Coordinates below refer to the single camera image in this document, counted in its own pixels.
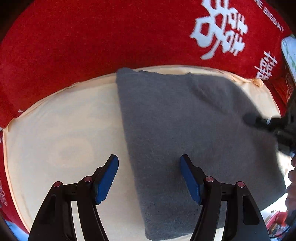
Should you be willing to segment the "person's right hand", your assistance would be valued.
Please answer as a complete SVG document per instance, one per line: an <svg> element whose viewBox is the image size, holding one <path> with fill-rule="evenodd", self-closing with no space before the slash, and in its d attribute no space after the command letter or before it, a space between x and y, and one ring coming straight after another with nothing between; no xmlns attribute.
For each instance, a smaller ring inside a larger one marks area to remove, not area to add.
<svg viewBox="0 0 296 241"><path fill-rule="evenodd" d="M292 158L291 165L294 170L288 173L288 178L291 181L291 185L287 188L287 198L285 205L287 207L288 214L291 214L296 209L296 171L295 171L295 157Z"/></svg>

